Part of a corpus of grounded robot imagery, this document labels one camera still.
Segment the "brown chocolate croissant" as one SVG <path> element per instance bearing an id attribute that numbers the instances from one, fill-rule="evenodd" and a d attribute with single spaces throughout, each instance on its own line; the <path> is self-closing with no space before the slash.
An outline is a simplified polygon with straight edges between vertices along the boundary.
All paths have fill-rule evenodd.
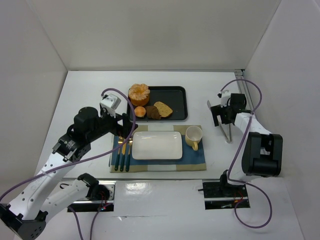
<path id="1" fill-rule="evenodd" d="M 156 106 L 146 106 L 145 109 L 146 109 L 146 115 L 148 119 L 153 119 L 153 120 L 161 119 L 161 115 Z"/>

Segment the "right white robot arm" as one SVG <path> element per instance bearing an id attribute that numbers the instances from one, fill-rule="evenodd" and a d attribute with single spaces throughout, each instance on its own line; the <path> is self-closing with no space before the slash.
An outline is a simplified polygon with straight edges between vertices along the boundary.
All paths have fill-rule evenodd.
<path id="1" fill-rule="evenodd" d="M 207 106 L 213 123 L 223 131 L 223 125 L 241 131 L 242 139 L 229 169 L 220 177 L 221 185 L 241 186 L 257 178 L 277 177 L 282 170 L 283 137 L 267 130 L 254 113 L 247 109 L 247 98 L 242 93 L 225 90 L 218 94 L 221 102 Z"/>

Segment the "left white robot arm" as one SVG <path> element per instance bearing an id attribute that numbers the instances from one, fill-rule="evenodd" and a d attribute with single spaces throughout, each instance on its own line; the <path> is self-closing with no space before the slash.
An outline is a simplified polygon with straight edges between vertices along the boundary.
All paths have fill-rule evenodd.
<path id="1" fill-rule="evenodd" d="M 106 203 L 110 191 L 88 173 L 52 194 L 62 178 L 91 150 L 91 143 L 111 133 L 127 140 L 138 127 L 126 113 L 110 115 L 105 108 L 84 107 L 52 149 L 38 175 L 10 203 L 0 205 L 0 219 L 22 240 L 35 240 L 57 213 L 87 199 Z"/>

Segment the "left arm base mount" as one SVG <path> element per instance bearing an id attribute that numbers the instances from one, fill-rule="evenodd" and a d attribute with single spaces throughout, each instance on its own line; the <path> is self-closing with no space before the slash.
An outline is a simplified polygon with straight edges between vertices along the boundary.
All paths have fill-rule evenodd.
<path id="1" fill-rule="evenodd" d="M 112 212 L 114 210 L 115 184 L 99 181 L 88 173 L 81 174 L 77 180 L 85 183 L 87 193 L 71 205 L 75 212 Z"/>

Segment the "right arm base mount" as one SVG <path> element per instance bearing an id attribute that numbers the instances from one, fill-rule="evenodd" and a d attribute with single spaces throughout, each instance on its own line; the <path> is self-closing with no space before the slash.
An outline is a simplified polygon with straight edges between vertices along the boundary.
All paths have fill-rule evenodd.
<path id="1" fill-rule="evenodd" d="M 250 208 L 248 192 L 245 185 L 231 185 L 227 180 L 228 171 L 225 170 L 219 180 L 203 180 L 198 189 L 203 193 L 206 210 Z"/>

